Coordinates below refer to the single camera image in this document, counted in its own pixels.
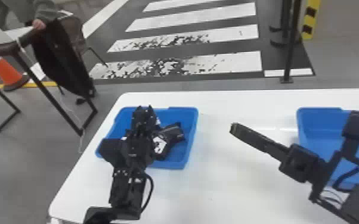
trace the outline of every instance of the person's hand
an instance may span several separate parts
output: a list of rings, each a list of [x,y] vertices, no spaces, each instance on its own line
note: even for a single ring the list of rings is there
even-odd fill
[[[36,18],[36,19],[32,22],[32,26],[33,26],[33,28],[36,29],[36,30],[43,30],[44,28],[46,28],[46,24],[45,24],[42,20],[40,20],[40,19],[38,19],[38,18]]]

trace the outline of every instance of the black cloth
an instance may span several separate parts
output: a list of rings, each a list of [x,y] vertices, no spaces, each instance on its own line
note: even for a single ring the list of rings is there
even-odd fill
[[[32,38],[31,44],[47,77],[81,97],[94,94],[93,81],[82,58],[74,51],[67,32],[58,20],[48,23],[43,31]]]

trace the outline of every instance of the blue plastic bin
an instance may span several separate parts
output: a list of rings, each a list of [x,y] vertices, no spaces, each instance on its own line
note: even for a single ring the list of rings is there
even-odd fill
[[[299,143],[329,161],[334,150],[341,149],[341,133],[350,112],[341,108],[300,108],[296,113]],[[342,160],[327,184],[332,185],[340,175],[355,167],[355,164]],[[359,174],[345,179],[341,187],[350,189],[356,183],[359,183]]]
[[[126,129],[131,128],[131,117],[136,107],[125,107],[120,110],[114,119],[114,125],[110,129],[106,138],[121,138],[125,134]],[[157,161],[150,167],[164,169],[183,169],[188,162],[189,153],[192,148],[193,138],[196,131],[196,123],[198,111],[194,107],[169,107],[167,109],[154,108],[161,127],[171,125],[176,122],[181,123],[181,128],[185,134],[185,141],[175,144],[171,149],[165,161]],[[99,149],[96,150],[96,156],[101,158]]]

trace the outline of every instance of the robotic arm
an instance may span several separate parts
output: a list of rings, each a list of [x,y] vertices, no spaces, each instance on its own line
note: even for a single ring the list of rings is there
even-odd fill
[[[312,191],[309,196],[310,201],[318,204],[348,223],[359,224],[359,185],[356,185],[351,190],[341,189],[339,187],[344,179],[358,173],[359,168],[341,175],[333,184],[335,190],[349,192],[346,201],[344,203],[340,202],[340,209],[330,203],[328,198],[320,196],[342,159],[346,159],[359,167],[359,158],[356,158],[359,147],[358,111],[353,111],[349,115],[342,132],[345,141],[341,150],[335,151],[329,162],[324,161],[316,153],[298,144],[292,144],[290,147],[286,147],[238,123],[231,125],[230,133],[239,140],[264,153],[268,153],[280,161],[281,165],[279,169],[285,175],[300,183],[311,183]]]
[[[153,179],[145,172],[154,160],[165,160],[170,149],[183,141],[180,123],[160,127],[151,106],[138,107],[132,114],[131,129],[121,139],[104,139],[101,156],[113,167],[110,208],[90,207],[84,224],[108,224],[114,220],[138,220],[153,192]],[[150,191],[143,203],[146,182]]]

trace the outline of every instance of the gray floor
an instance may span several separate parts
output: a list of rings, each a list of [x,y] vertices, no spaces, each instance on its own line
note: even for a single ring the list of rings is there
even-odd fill
[[[83,145],[125,92],[359,88],[359,36],[310,41],[306,48],[317,76],[296,77],[294,84],[272,78],[97,86],[100,112]],[[59,98],[56,88],[50,91]],[[0,223],[45,223],[49,203],[80,156],[79,137],[38,89],[17,90],[8,97],[23,113],[0,134]],[[89,110],[72,105],[74,99],[64,97],[64,102],[83,119]],[[0,100],[0,121],[9,112]]]

